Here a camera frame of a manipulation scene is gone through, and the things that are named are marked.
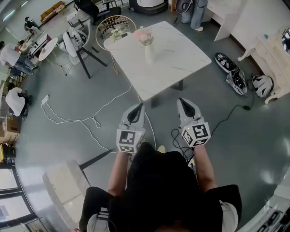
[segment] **wire chair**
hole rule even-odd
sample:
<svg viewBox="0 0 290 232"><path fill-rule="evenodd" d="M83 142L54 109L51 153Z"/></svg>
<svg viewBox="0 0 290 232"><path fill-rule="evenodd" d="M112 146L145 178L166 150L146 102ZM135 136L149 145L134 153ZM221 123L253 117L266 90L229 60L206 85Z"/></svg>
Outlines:
<svg viewBox="0 0 290 232"><path fill-rule="evenodd" d="M136 31L136 25L130 18L123 15L114 15L103 20L97 28L96 41L97 44L106 51L109 51L106 49L106 46L114 42L114 39L111 38L111 31L113 29L121 30L122 34L131 34ZM113 60L113 68L118 74L112 54L111 57Z"/></svg>

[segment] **floor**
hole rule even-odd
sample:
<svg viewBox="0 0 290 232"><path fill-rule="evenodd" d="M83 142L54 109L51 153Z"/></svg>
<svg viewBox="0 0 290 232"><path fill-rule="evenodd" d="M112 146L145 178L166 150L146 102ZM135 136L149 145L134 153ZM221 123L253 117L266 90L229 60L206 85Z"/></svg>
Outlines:
<svg viewBox="0 0 290 232"><path fill-rule="evenodd" d="M117 6L127 8L127 5L129 3L128 0L122 1L124 5L121 4L120 0L116 0ZM99 11L106 10L106 5L103 5L102 3L97 4L97 7L99 8ZM69 15L74 11L76 11L76 9L73 7L73 3L67 5L65 10L62 11L61 14L57 14L56 16L54 16L50 21L41 26L40 29L49 34L51 38L58 37L60 34L63 34L69 28L69 24L67 22L67 15Z"/></svg>
<svg viewBox="0 0 290 232"><path fill-rule="evenodd" d="M145 16L123 9L123 15L134 20L137 27L149 26L160 21L172 23L176 14L165 11L154 16ZM204 23L202 33L193 31L188 24L178 24L177 29L196 43L210 58L216 52L223 52L237 61L242 50L230 38L214 42L218 27L213 23ZM65 63L68 59L58 54ZM81 123L54 124L49 121L42 109L41 100L50 95L51 107L64 118L84 119L92 116L98 109L115 96L127 91L130 83L123 73L116 75L112 68L111 56L106 51L98 55L108 67L88 58L86 65L92 78L88 79L81 64L74 66L68 76L62 76L51 64L43 62L39 71L29 77L24 88L34 97L29 116L21 128L21 136L16 144L16 168L25 192L34 211L39 217L45 217L56 231L68 232L61 217L54 209L45 190L42 175L46 170L69 159L79 164L104 152ZM253 63L246 58L238 65L249 77L258 73ZM213 129L226 118L236 104L250 105L248 98L238 96L225 82L226 75L213 61L206 68L184 80L182 92L167 89L160 94L160 105L146 111L151 119L157 145L165 145L167 151L175 150L170 132L179 127L180 121L176 109L176 99L184 97L200 107L200 110ZM290 95L263 104L263 99L255 96L251 111L236 109L231 118L222 123L215 135L207 143L208 155L214 166L219 186L237 184L240 189L243 214L239 227L252 218L271 197L276 185L283 178L290 164L289 135ZM138 103L137 94L132 89L106 106L98 115L101 128L95 128L92 121L86 124L102 146L116 147L116 129L122 113ZM44 107L50 117L52 113ZM146 140L153 143L148 125ZM85 169L92 186L106 189L115 154L108 155Z"/></svg>

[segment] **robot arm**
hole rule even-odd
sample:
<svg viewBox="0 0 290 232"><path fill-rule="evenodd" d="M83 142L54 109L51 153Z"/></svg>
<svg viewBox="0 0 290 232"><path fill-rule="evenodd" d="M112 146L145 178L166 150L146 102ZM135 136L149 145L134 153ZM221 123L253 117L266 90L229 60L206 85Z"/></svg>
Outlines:
<svg viewBox="0 0 290 232"><path fill-rule="evenodd" d="M145 135L145 106L143 103L126 110L117 129L117 147L119 151L136 154Z"/></svg>
<svg viewBox="0 0 290 232"><path fill-rule="evenodd" d="M181 120L182 137L189 147L204 145L209 140L210 130L197 105L185 98L177 100L177 110Z"/></svg>

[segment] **black hair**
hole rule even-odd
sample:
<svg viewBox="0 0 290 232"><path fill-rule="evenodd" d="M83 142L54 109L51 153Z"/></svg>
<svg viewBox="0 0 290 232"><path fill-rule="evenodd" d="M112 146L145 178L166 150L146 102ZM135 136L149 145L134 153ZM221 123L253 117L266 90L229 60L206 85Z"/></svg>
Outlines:
<svg viewBox="0 0 290 232"><path fill-rule="evenodd" d="M9 83L7 88L8 88L8 91L10 91L11 89L13 89L15 87L15 85L13 83Z"/></svg>
<svg viewBox="0 0 290 232"><path fill-rule="evenodd" d="M4 47L4 41L0 42L0 49L2 49Z"/></svg>

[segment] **vase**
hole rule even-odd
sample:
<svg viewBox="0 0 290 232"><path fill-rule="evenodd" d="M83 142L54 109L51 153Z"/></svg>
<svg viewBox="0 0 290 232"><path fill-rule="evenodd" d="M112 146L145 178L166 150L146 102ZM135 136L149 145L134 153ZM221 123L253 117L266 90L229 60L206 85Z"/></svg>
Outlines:
<svg viewBox="0 0 290 232"><path fill-rule="evenodd" d="M155 61L155 53L153 43L145 46L145 58L148 64L152 64Z"/></svg>

